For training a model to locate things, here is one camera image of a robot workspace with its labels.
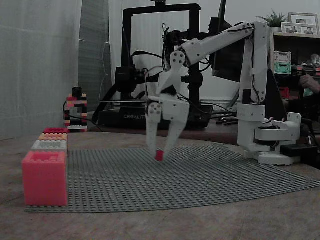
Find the white lego brick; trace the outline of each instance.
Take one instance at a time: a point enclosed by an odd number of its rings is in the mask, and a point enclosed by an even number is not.
[[[274,60],[278,62],[292,62],[292,54],[290,51],[274,51]]]
[[[67,151],[66,140],[38,140],[32,148],[33,151]]]
[[[68,130],[78,130],[78,129],[88,129],[88,126],[79,126],[79,125],[68,126]]]

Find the red lego brick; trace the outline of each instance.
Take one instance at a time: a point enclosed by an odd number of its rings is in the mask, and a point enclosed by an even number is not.
[[[67,101],[77,101],[78,99],[75,96],[68,96],[66,98]]]
[[[155,160],[157,160],[158,162],[162,162],[164,160],[164,151],[157,150],[155,155]]]
[[[26,205],[67,205],[65,152],[30,151],[22,160],[22,179]]]
[[[68,129],[65,127],[47,127],[44,129],[44,134],[66,134]]]

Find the gray lego baseplate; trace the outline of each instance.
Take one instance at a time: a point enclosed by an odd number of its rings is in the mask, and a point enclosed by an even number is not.
[[[313,187],[320,181],[259,165],[223,145],[174,148],[163,162],[147,149],[73,150],[67,162],[68,206],[26,212],[114,213],[200,207]]]

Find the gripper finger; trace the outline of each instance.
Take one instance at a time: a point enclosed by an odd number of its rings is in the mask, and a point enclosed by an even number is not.
[[[147,106],[146,120],[146,143],[151,155],[155,158],[157,154],[157,131],[161,121],[162,107],[158,102],[152,102]]]

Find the table surface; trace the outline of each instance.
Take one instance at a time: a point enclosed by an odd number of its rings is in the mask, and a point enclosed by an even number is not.
[[[0,239],[208,240],[320,239],[320,187],[254,200],[175,210],[123,213],[26,213],[21,161],[37,135],[0,141]],[[160,145],[163,137],[158,138]],[[177,146],[210,142],[180,139]],[[71,133],[70,150],[145,147],[145,136]],[[241,153],[239,147],[229,145]],[[282,167],[320,180],[304,164]]]

